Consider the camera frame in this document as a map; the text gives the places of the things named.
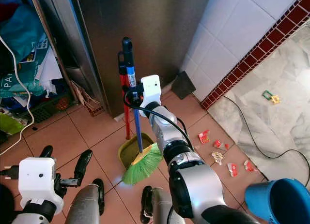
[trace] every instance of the green clip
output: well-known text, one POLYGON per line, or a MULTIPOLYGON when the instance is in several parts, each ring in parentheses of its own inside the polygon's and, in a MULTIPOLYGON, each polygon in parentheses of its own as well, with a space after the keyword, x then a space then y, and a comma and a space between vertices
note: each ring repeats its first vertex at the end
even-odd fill
POLYGON ((272 94, 271 92, 269 92, 268 90, 265 90, 265 91, 263 92, 262 96, 263 96, 264 98, 266 98, 267 100, 270 101, 271 96, 273 96, 273 94, 272 94))

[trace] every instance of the black cord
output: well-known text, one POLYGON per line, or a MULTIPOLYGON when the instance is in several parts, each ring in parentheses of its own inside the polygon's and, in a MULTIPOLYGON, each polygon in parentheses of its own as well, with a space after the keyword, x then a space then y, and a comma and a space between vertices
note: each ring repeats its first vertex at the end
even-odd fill
POLYGON ((178 117, 176 119, 182 124, 184 132, 185 132, 185 134, 187 134, 187 130, 186 130, 186 126, 185 126, 184 122, 180 118, 178 118, 178 117))
POLYGON ((182 135, 184 136, 184 138, 186 139, 189 148, 191 148, 192 150, 194 150, 193 147, 192 147, 192 144, 190 143, 190 140, 189 140, 187 134, 185 134, 184 131, 183 131, 180 127, 178 127, 173 121, 171 121, 169 118, 167 118, 167 117, 165 117, 165 116, 163 116, 163 115, 161 115, 161 114, 159 114, 159 113, 157 113, 157 112, 155 112, 155 111, 152 111, 152 110, 150 110, 150 109, 142 108, 142 107, 135 106, 135 105, 131 105, 131 104, 127 103, 126 97, 127 97, 127 95, 128 95, 129 92, 130 92, 130 90, 128 90, 128 91, 124 94, 124 97, 123 97, 123 102, 124 102, 124 104, 125 104, 126 106, 128 106, 128 107, 130 107, 130 108, 132 108, 132 109, 138 109, 138 110, 142 110, 142 111, 144 111, 144 112, 148 112, 148 113, 150 113, 150 114, 154 114, 154 115, 156 115, 156 116, 162 118, 163 120, 167 121, 167 122, 170 123, 172 126, 174 126, 179 132, 181 132, 181 134, 182 134, 182 135))
POLYGON ((172 215, 172 211, 173 211, 173 206, 171 206, 171 208, 170 208, 170 210, 169 210, 168 217, 167 217, 167 224, 169 224, 169 222, 170 222, 170 218, 171 218, 171 215, 172 215))
POLYGON ((248 127, 247 120, 246 120, 246 118, 244 117, 244 115, 243 115, 243 113, 242 113, 241 108, 240 108, 240 107, 237 105, 237 103, 234 102, 232 99, 230 99, 230 98, 228 98, 228 97, 226 97, 226 96, 224 96, 224 97, 225 97, 226 99, 230 100, 232 103, 234 103, 234 104, 237 106, 237 108, 239 109, 239 111, 240 111, 240 113, 241 113, 241 115, 242 115, 242 117, 243 117, 243 119, 244 119, 244 122, 245 122, 245 124, 246 124, 246 126, 247 126, 248 132, 249 132, 249 134, 250 134, 250 136, 251 136, 251 138, 252 138, 252 140, 253 140, 253 143, 254 143, 255 147, 257 148, 257 150, 258 150, 262 155, 264 155, 265 157, 267 157, 267 158, 269 158, 269 159, 277 159, 277 158, 281 157, 282 155, 284 155, 285 153, 287 153, 287 152, 289 152, 289 151, 292 150, 292 151, 298 152, 302 157, 304 157, 304 159, 305 159, 306 162, 307 162, 308 169, 309 169, 308 179, 307 179, 307 182, 306 182, 306 184, 305 184, 305 186, 307 186, 308 183, 309 183, 309 180, 310 180, 310 164, 309 164, 307 158, 305 157, 305 155, 304 155, 303 153, 301 153, 300 151, 295 150, 295 149, 288 149, 288 150, 286 150, 285 152, 283 152, 282 154, 280 154, 280 155, 278 155, 278 156, 275 156, 275 157, 266 155, 266 154, 257 146, 257 144, 256 144, 256 142, 255 142, 255 140, 254 140, 254 137, 253 137, 253 135, 252 135, 252 133, 251 133, 251 130, 250 130, 250 128, 248 127))

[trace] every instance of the white cable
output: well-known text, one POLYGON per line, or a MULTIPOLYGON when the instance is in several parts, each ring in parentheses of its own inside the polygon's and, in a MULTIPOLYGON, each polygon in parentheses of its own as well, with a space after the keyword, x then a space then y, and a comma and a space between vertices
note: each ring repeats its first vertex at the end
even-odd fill
POLYGON ((19 143, 21 141, 21 138, 22 138, 22 133, 23 131, 31 126, 33 123, 34 123, 34 117, 32 115, 32 113, 30 112, 30 109, 29 109, 29 103, 30 103, 30 97, 31 97, 31 94, 29 92, 29 90, 26 88, 26 86, 23 84, 23 82, 21 82, 21 80, 19 79, 18 77, 18 74, 17 74, 17 64, 16 64, 16 58, 15 58, 15 55, 13 53, 13 51, 9 48, 9 46, 5 43, 5 41, 2 39, 2 37, 0 36, 0 41, 5 45, 5 47, 9 50, 9 52, 12 54, 13 56, 13 61, 14 61, 14 71, 15 71, 15 76, 16 76, 16 79, 17 81, 19 82, 19 84, 24 88, 24 90, 27 92, 28 94, 28 100, 27 100, 27 111, 28 113, 30 114, 31 118, 32 118, 32 122, 30 124, 28 124, 27 126, 25 126, 21 131, 20 131, 20 134, 19 134, 19 140, 17 140, 17 142, 15 142, 13 145, 11 145, 10 147, 8 147, 5 151, 1 152, 0 153, 0 156, 2 156, 4 153, 6 153, 9 149, 11 149, 12 147, 14 147, 17 143, 19 143))

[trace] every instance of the blue cup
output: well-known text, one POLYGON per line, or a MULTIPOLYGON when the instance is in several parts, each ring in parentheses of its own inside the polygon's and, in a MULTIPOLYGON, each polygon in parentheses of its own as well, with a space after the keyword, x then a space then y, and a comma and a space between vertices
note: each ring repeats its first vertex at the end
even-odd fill
POLYGON ((272 224, 310 224, 310 193, 296 179, 279 179, 248 186, 248 209, 272 224))

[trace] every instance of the white wall tile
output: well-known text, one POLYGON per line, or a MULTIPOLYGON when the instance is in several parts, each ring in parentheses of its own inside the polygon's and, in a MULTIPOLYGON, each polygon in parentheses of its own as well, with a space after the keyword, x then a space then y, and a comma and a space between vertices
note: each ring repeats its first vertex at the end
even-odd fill
POLYGON ((239 0, 209 0, 201 23, 217 36, 239 0))
POLYGON ((295 0, 252 0, 274 19, 279 19, 295 0))
POLYGON ((215 40, 199 67, 217 84, 238 61, 222 43, 215 40))
POLYGON ((181 72, 185 71, 189 78, 191 78, 197 69, 197 64, 189 57, 188 54, 185 55, 183 65, 181 67, 181 72))
POLYGON ((189 52, 189 56, 196 64, 201 62, 203 56, 209 50, 214 41, 213 35, 201 24, 199 24, 198 29, 199 30, 197 30, 196 33, 199 35, 199 41, 193 46, 192 54, 189 52))
POLYGON ((261 39, 275 20, 251 0, 240 0, 218 34, 239 60, 261 39))
POLYGON ((214 82, 199 67, 195 71, 191 81, 196 87, 196 90, 193 93, 199 101, 203 101, 203 99, 215 87, 214 82))

